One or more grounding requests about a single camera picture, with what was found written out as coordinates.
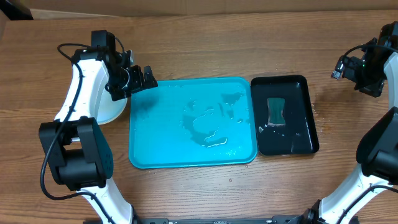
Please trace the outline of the light blue plate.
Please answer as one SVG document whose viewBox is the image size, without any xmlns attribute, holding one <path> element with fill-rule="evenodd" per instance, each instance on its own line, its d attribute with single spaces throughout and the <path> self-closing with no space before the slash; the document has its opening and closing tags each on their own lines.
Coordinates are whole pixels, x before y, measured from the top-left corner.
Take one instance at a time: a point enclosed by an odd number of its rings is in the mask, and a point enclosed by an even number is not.
<svg viewBox="0 0 398 224">
<path fill-rule="evenodd" d="M 118 118 L 124 111 L 127 105 L 127 98 L 113 101 L 111 94 L 103 90 L 101 98 L 97 101 L 95 106 L 96 121 L 99 125 L 110 123 Z"/>
</svg>

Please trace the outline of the green sponge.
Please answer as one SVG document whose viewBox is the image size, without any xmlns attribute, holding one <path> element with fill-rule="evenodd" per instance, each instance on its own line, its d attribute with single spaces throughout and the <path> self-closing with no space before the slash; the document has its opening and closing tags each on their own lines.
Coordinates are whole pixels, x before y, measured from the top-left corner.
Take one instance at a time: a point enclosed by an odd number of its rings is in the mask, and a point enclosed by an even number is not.
<svg viewBox="0 0 398 224">
<path fill-rule="evenodd" d="M 267 106 L 268 106 L 268 126 L 284 126 L 284 98 L 268 98 Z"/>
</svg>

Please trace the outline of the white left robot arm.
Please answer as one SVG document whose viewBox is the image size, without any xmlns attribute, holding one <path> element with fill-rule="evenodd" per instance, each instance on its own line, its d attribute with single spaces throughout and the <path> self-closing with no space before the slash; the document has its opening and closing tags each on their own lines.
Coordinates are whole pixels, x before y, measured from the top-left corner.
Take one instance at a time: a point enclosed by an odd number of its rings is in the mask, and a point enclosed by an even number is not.
<svg viewBox="0 0 398 224">
<path fill-rule="evenodd" d="M 140 223 L 113 180 L 114 160 L 100 125 L 115 120 L 134 93 L 157 87 L 149 66 L 134 63 L 132 50 L 106 30 L 91 33 L 91 44 L 73 44 L 67 55 L 72 81 L 52 122 L 42 123 L 39 139 L 45 158 L 40 188 L 51 200 L 84 197 L 100 223 Z"/>
</svg>

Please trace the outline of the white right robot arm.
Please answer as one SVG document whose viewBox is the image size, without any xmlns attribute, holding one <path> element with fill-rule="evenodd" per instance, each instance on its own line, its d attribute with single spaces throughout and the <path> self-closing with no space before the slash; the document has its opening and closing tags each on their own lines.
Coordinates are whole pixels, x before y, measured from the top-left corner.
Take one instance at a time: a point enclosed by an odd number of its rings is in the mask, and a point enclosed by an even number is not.
<svg viewBox="0 0 398 224">
<path fill-rule="evenodd" d="M 397 22 L 384 25 L 378 38 L 358 48 L 364 55 L 342 55 L 331 77 L 349 79 L 355 90 L 373 97 L 387 83 L 389 110 L 360 141 L 352 173 L 291 223 L 357 223 L 356 213 L 375 196 L 397 192 Z"/>
</svg>

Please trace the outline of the teal plastic tray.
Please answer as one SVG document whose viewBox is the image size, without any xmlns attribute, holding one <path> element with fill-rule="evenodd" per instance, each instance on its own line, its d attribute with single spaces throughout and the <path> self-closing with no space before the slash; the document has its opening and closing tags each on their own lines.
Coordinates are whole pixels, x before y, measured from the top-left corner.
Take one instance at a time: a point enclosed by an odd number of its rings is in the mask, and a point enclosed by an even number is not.
<svg viewBox="0 0 398 224">
<path fill-rule="evenodd" d="M 129 160 L 139 169 L 246 164 L 257 156 L 241 77 L 162 80 L 131 96 Z"/>
</svg>

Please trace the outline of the black plastic tray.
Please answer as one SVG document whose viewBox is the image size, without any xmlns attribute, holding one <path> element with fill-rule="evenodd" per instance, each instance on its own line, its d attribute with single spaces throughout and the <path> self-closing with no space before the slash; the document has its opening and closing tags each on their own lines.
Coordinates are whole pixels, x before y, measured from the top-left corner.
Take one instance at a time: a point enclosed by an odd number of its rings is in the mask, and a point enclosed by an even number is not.
<svg viewBox="0 0 398 224">
<path fill-rule="evenodd" d="M 251 81 L 257 147 L 264 156 L 314 154 L 319 141 L 308 83 L 302 75 L 257 77 Z M 268 98 L 284 98 L 284 126 L 268 126 Z"/>
</svg>

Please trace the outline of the dark object in corner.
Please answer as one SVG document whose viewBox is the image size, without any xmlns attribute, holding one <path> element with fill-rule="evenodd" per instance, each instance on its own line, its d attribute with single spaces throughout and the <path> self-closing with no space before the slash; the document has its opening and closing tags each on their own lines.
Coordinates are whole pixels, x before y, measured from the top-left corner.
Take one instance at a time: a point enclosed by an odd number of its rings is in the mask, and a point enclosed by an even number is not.
<svg viewBox="0 0 398 224">
<path fill-rule="evenodd" d="M 34 19 L 30 9 L 18 0 L 1 0 L 1 10 L 11 21 Z"/>
</svg>

